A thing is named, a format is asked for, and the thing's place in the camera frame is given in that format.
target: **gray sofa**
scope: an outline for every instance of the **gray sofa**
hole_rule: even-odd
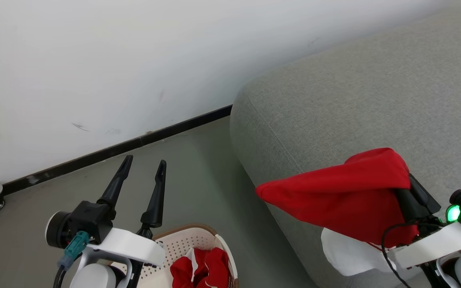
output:
[[[234,103],[230,132],[256,186],[388,146],[445,208],[449,195],[461,188],[461,9],[253,80]],[[323,254],[322,228],[269,208],[319,287],[399,284],[394,275],[377,270],[340,275]]]

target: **white plastic basket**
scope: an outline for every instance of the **white plastic basket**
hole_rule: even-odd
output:
[[[221,248],[229,257],[228,268],[230,271],[228,288],[239,288],[238,271],[232,257],[231,250],[225,243],[225,240],[216,233],[211,227],[203,224],[190,224],[181,228],[163,233],[154,237],[156,242],[163,242],[163,248],[166,252],[166,259],[163,267],[152,268],[143,266],[138,288],[171,288],[172,274],[170,266],[183,257],[190,248],[199,248],[211,250],[212,248]],[[113,262],[111,264],[120,270],[127,272],[124,264]]]

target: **wire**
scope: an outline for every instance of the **wire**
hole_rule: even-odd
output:
[[[56,272],[56,276],[55,276],[54,282],[53,282],[53,288],[61,288],[62,287],[62,283],[64,282],[65,273],[66,273],[66,271],[64,269],[64,266],[61,265],[58,268],[58,272]]]
[[[397,271],[394,269],[394,267],[392,267],[392,264],[391,264],[391,262],[389,260],[389,257],[387,256],[387,252],[385,250],[385,237],[394,228],[403,227],[403,226],[411,226],[411,225],[430,226],[430,227],[436,227],[436,228],[442,228],[443,227],[443,226],[437,225],[437,224],[408,222],[408,223],[402,223],[402,224],[396,224],[396,225],[390,226],[389,228],[387,228],[384,231],[384,234],[382,235],[382,254],[384,255],[385,261],[387,261],[387,264],[389,265],[389,268],[391,268],[392,273],[394,273],[394,275],[397,277],[397,279],[399,279],[399,281],[401,281],[403,283],[403,285],[406,286],[406,288],[411,288],[411,287],[406,281],[404,281],[401,278],[401,276],[399,275],[399,273],[397,273]]]

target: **red fabric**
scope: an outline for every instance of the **red fabric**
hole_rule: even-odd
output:
[[[381,244],[384,231],[404,223],[392,188],[410,188],[408,167],[394,150],[379,148],[344,164],[262,184],[256,193],[296,219],[354,239]],[[410,244],[417,226],[391,230],[385,246]]]
[[[177,259],[170,266],[172,288],[227,288],[229,281],[227,253],[220,248],[194,249],[198,268],[193,273],[192,255]]]

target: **floor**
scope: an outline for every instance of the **floor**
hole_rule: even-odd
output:
[[[200,222],[229,245],[242,287],[315,288],[275,219],[232,152],[228,117],[145,146],[116,206],[114,226],[136,231],[161,159],[167,162],[163,227]],[[44,228],[59,210],[95,202],[124,155],[9,195],[0,211],[0,288],[48,287],[62,250],[47,246]],[[64,287],[75,267],[66,275]]]

